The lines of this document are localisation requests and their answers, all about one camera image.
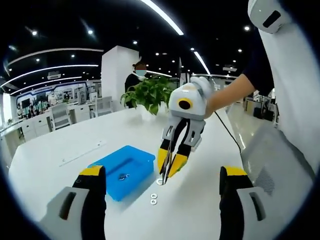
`black cable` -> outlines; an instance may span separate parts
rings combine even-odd
[[[239,151],[240,151],[240,154],[241,154],[241,148],[237,142],[237,140],[234,138],[234,136],[232,136],[231,132],[229,131],[229,129],[227,128],[227,126],[225,125],[225,123],[221,120],[220,116],[218,115],[218,113],[215,111],[214,112],[215,115],[219,118],[220,122],[223,124],[224,128],[228,131],[228,133],[230,134],[230,136],[232,137],[232,139],[234,140],[234,142],[236,143],[236,145],[238,146],[239,148]]]

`person's arm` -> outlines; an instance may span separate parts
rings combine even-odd
[[[205,118],[211,116],[211,114],[223,107],[226,107],[239,99],[242,99],[255,91],[255,87],[246,77],[241,74],[236,80],[228,85],[223,90],[214,93],[207,102]]]
[[[256,30],[253,36],[251,60],[248,66],[243,71],[243,74],[230,85],[214,93],[209,98],[205,118],[210,117],[214,111],[248,96],[255,90],[267,96],[274,87],[268,56],[259,32]]]

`face mask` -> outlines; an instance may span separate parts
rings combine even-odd
[[[135,73],[138,76],[144,76],[144,75],[146,75],[147,71],[146,70],[135,70]]]

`computer monitor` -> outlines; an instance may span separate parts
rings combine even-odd
[[[25,109],[25,108],[27,108],[27,107],[29,107],[30,106],[30,98],[28,98],[28,99],[26,99],[26,100],[23,100],[22,102],[21,102],[21,107],[23,108],[23,109]]]

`black sleeve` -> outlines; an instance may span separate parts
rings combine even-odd
[[[138,77],[133,74],[130,74],[125,80],[124,92],[126,93],[130,87],[135,86],[139,83],[140,83],[140,81],[139,81]]]
[[[268,56],[258,30],[254,32],[251,59],[243,74],[261,95],[267,96],[275,87]]]

